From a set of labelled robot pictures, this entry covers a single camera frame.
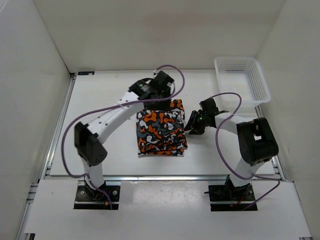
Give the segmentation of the orange camouflage shorts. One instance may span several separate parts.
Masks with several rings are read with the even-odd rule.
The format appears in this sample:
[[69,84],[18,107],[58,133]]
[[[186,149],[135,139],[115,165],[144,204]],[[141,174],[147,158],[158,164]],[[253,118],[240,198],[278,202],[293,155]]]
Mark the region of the orange camouflage shorts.
[[188,143],[185,109],[181,99],[173,99],[168,110],[143,110],[136,114],[138,156],[182,157]]

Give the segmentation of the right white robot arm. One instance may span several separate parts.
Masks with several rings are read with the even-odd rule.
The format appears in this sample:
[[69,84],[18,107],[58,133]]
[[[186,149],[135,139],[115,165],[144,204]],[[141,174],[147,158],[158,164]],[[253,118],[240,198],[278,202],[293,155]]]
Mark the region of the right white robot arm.
[[219,110],[213,98],[200,102],[201,109],[192,111],[185,126],[191,135],[202,135],[206,127],[220,129],[237,135],[241,158],[221,190],[214,194],[236,200],[245,195],[250,180],[257,170],[279,153],[279,147],[269,122],[264,117],[255,119],[236,116],[226,110]]

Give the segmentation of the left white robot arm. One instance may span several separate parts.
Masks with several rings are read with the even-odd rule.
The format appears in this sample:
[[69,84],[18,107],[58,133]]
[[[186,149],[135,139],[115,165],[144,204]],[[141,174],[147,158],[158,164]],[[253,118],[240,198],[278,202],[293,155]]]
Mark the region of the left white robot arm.
[[105,180],[102,162],[108,152],[103,144],[108,137],[134,114],[147,109],[167,109],[169,100],[140,102],[141,100],[165,99],[171,96],[174,79],[164,71],[153,78],[143,78],[131,85],[118,100],[115,109],[108,110],[96,119],[74,127],[74,146],[81,157],[86,193],[95,201],[105,196]]

